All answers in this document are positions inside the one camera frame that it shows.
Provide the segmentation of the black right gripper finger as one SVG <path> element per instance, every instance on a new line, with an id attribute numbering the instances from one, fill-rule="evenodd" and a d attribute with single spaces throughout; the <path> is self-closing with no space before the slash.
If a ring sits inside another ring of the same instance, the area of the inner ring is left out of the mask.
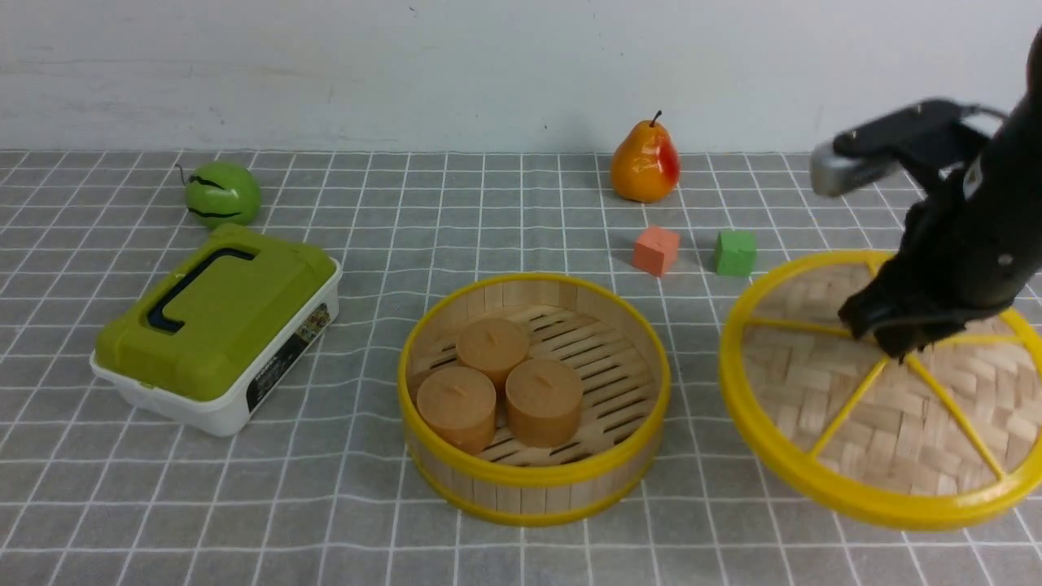
<path id="1" fill-rule="evenodd" d="M 900 362 L 910 352 L 966 329 L 967 319 L 953 314 L 883 314 L 878 317 L 878 347 Z"/>

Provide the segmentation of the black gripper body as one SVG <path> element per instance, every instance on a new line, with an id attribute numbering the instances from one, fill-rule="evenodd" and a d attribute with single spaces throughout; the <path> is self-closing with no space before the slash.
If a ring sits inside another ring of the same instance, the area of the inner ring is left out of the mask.
<path id="1" fill-rule="evenodd" d="M 1039 271 L 1039 168 L 960 169 L 909 210 L 865 288 L 865 324 L 963 326 L 1004 311 Z"/>

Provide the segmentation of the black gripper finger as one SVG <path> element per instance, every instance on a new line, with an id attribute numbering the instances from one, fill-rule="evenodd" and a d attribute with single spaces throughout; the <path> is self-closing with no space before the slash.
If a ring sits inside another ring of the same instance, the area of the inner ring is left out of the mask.
<path id="1" fill-rule="evenodd" d="M 852 295 L 838 308 L 838 319 L 855 339 L 877 329 L 888 319 L 888 300 L 878 295 Z"/>

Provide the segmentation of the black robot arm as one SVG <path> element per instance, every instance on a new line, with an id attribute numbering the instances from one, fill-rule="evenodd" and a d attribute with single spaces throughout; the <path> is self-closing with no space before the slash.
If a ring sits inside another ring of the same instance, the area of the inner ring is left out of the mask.
<path id="1" fill-rule="evenodd" d="M 812 153 L 812 188 L 840 197 L 904 170 L 922 188 L 895 255 L 838 309 L 852 337 L 896 359 L 1011 308 L 1040 271 L 1040 38 L 1026 93 L 992 136 L 979 104 L 931 98 L 888 112 Z"/>

